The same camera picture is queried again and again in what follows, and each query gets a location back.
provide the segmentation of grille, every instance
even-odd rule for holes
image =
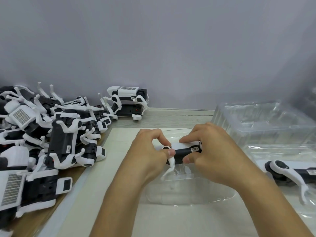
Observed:
[[[121,87],[121,90],[136,90],[137,87]]]
[[[22,109],[17,110],[13,116],[21,123],[25,124],[30,118],[28,114],[26,114]]]
[[[22,175],[10,174],[5,187],[1,206],[13,204],[18,199]]]

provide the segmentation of person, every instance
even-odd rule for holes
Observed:
[[[173,149],[155,150],[152,140],[171,146],[160,129],[140,130],[110,184],[90,237],[129,237],[143,188],[163,170]],[[243,199],[260,237],[312,237],[278,186],[212,123],[198,124],[179,142],[202,141],[184,163],[195,163],[210,181],[234,188]]]

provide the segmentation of transparent plastic packaging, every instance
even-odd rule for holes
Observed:
[[[171,142],[177,142],[180,137],[187,135],[191,129],[164,131],[164,135]],[[194,164],[179,164],[175,170],[166,176],[168,170],[165,165],[161,174],[149,183],[141,196],[141,203],[165,205],[207,204],[230,199],[235,190],[217,184],[202,177]]]
[[[251,144],[302,144],[316,123],[303,112],[279,101],[219,104],[212,123],[222,127],[239,146]]]
[[[316,144],[246,145],[242,149],[256,164],[260,160],[289,160],[316,163]],[[316,233],[316,182],[307,185],[309,190],[306,194],[308,200],[306,205],[302,205],[299,202],[298,196],[300,192],[297,185],[280,186],[280,189],[310,230]]]

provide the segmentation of person's right hand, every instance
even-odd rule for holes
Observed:
[[[191,141],[201,141],[202,152],[185,156],[183,163],[195,163],[198,171],[213,182],[237,189],[249,181],[266,178],[221,127],[212,123],[198,124],[179,140],[181,143]]]

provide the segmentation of gray wall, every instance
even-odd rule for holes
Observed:
[[[287,98],[316,74],[316,0],[0,0],[1,85],[151,107]]]

